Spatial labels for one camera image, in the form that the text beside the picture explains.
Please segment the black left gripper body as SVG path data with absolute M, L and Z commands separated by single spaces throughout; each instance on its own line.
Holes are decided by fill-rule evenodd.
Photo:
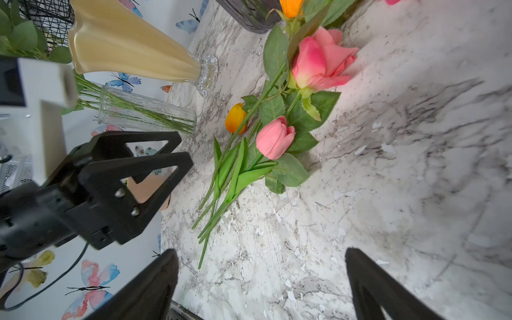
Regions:
M 1 271 L 77 236 L 104 247 L 104 219 L 98 201 L 78 180 L 80 169 L 60 165 L 50 178 L 31 181 L 1 195 Z

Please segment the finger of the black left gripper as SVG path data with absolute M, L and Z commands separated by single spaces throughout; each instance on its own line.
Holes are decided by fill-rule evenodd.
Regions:
M 141 235 L 154 215 L 169 198 L 171 192 L 193 167 L 189 153 L 163 153 L 146 157 L 128 157 L 105 160 L 85 166 L 79 181 L 92 196 L 99 215 L 106 222 L 107 235 L 119 244 L 125 244 Z M 174 171 L 159 187 L 152 187 L 143 195 L 134 195 L 127 179 L 152 176 L 157 169 Z
M 128 152 L 127 143 L 150 141 L 166 141 L 164 152 L 172 152 L 182 142 L 182 138 L 176 131 L 107 131 L 90 141 L 89 153 L 92 160 L 122 159 L 133 156 Z

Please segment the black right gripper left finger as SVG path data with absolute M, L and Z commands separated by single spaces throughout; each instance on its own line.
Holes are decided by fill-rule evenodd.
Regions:
M 88 319 L 166 319 L 178 282 L 176 250 L 168 249 Z

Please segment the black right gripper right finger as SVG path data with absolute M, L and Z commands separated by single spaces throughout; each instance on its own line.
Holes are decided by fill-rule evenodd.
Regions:
M 441 319 L 361 249 L 347 249 L 345 262 L 358 319 Z

